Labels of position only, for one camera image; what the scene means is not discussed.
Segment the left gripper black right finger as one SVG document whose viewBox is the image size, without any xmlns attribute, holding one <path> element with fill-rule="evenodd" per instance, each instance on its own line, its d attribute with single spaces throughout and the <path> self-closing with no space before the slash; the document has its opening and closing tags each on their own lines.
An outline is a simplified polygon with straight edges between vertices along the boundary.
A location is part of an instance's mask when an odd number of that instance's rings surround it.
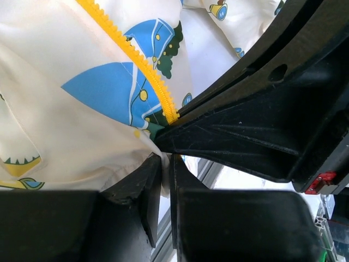
<svg viewBox="0 0 349 262">
<path fill-rule="evenodd" d="M 199 261 L 318 261 L 320 237 L 295 192 L 211 189 Z"/>
</svg>

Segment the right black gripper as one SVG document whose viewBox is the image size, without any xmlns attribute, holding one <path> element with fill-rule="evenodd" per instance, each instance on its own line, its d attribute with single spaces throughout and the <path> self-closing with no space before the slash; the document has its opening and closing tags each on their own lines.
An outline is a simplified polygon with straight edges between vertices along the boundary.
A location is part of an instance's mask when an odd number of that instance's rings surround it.
<svg viewBox="0 0 349 262">
<path fill-rule="evenodd" d="M 305 143 L 292 185 L 305 194 L 339 194 L 348 184 L 348 27 L 291 69 L 288 82 L 304 92 L 292 121 Z"/>
</svg>

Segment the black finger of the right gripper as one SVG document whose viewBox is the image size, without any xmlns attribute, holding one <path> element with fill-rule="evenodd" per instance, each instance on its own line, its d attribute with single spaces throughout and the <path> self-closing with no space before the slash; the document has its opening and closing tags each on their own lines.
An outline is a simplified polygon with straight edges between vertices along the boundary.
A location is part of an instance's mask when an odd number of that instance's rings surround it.
<svg viewBox="0 0 349 262">
<path fill-rule="evenodd" d="M 168 153 L 288 182 L 337 98 L 335 81 L 293 83 L 173 127 L 155 143 Z"/>
<path fill-rule="evenodd" d="M 348 1 L 287 1 L 279 15 L 246 55 L 192 102 L 180 109 L 181 116 L 204 114 L 248 97 L 267 81 L 262 73 L 286 47 L 295 47 L 301 38 L 316 36 L 325 22 L 341 28 L 348 24 Z"/>
</svg>

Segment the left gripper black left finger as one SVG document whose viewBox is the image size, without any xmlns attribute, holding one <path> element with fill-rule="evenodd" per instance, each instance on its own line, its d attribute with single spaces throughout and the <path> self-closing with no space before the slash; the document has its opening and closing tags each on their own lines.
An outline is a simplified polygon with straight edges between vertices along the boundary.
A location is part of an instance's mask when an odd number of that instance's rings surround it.
<svg viewBox="0 0 349 262">
<path fill-rule="evenodd" d="M 1 191 L 1 261 L 150 261 L 157 241 L 161 160 L 103 192 Z"/>
</svg>

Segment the yellow cream printed kids jacket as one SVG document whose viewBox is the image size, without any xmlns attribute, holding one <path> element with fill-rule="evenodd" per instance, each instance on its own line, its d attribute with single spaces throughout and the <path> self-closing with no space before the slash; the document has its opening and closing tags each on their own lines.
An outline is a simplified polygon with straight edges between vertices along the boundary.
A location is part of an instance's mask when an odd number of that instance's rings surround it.
<svg viewBox="0 0 349 262">
<path fill-rule="evenodd" d="M 1 1 L 1 190 L 105 190 L 151 154 L 219 65 L 283 1 Z"/>
</svg>

